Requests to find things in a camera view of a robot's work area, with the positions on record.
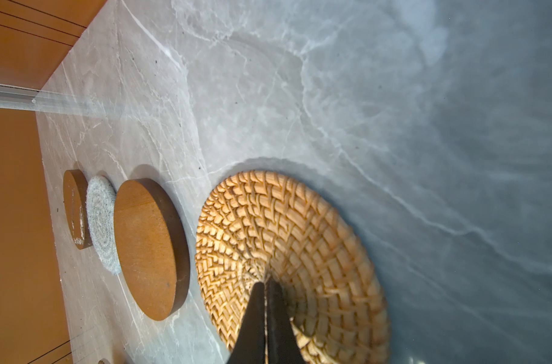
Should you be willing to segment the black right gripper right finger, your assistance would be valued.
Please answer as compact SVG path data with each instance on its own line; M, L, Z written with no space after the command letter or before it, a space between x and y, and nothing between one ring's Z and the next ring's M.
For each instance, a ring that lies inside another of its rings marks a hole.
M270 364L305 364L286 309L283 289L274 279L267 281L267 348Z

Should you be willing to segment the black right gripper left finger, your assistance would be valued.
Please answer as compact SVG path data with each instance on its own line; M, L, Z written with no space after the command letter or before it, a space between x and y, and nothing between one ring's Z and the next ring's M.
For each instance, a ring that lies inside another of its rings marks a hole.
M227 364L264 364L265 340L265 285L257 282L253 285L236 344Z

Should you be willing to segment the woven rattan round coaster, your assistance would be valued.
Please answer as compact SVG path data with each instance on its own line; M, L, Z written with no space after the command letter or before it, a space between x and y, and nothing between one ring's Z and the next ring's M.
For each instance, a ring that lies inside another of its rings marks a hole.
M201 296L233 350L253 285L283 289L292 329L309 363L386 363L387 301L359 237L303 183L244 171L216 186L196 230Z

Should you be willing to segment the brown round wooden coaster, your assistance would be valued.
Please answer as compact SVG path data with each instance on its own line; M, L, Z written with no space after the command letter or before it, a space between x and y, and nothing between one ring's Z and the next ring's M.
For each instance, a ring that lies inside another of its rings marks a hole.
M186 234L171 198L148 178L122 183L115 200L115 243L125 282L139 308L163 321L189 291Z

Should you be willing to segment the grey blue rope coaster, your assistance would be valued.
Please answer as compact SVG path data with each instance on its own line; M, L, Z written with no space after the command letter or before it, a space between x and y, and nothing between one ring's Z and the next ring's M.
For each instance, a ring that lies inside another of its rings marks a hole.
M110 181L97 175L89 181L86 191L86 214L92 244L104 268L114 275L121 273L121 263L115 242L116 191Z

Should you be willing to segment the dark scratched wooden coaster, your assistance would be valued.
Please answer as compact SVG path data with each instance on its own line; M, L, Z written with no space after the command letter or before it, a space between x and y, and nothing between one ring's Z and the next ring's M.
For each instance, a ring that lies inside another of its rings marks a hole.
M63 178L63 197L68 228L75 247L84 250L92 246L86 214L88 182L79 169L67 170Z

